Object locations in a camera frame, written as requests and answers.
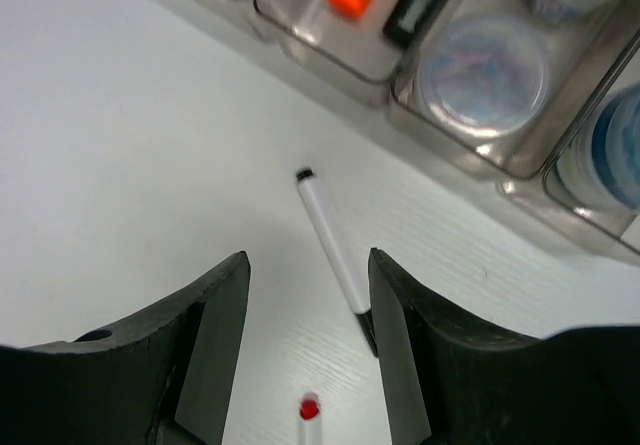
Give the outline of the black cap white marker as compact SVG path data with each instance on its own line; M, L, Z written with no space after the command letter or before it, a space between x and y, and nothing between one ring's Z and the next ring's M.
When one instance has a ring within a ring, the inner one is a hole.
M343 235L322 181L310 167L295 173L296 188L344 298L373 354L378 357L368 283Z

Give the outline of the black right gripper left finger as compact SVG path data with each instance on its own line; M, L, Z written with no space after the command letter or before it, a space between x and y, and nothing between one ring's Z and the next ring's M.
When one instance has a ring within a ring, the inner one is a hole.
M218 444L247 312L250 262L78 339L1 350L5 444Z

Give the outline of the blue label putty jar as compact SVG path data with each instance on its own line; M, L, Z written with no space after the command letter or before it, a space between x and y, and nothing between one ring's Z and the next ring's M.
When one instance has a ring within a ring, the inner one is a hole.
M554 166L572 199L598 211L639 210L639 86L589 116Z

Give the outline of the green cap black highlighter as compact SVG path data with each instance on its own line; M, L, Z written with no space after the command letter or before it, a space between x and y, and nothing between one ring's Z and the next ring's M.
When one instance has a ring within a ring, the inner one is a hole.
M383 26L383 36L395 46L406 49L441 1L398 0Z

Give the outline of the red cap white marker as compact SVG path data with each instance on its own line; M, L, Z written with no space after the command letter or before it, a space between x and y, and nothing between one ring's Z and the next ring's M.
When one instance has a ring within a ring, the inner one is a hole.
M318 395L313 392L305 393L299 404L298 444L323 444L321 405Z

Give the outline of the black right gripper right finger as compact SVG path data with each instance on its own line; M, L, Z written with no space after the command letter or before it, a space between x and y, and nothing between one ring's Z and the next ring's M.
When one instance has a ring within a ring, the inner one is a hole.
M538 339L456 305L382 250L368 273L394 443L638 442L637 327Z

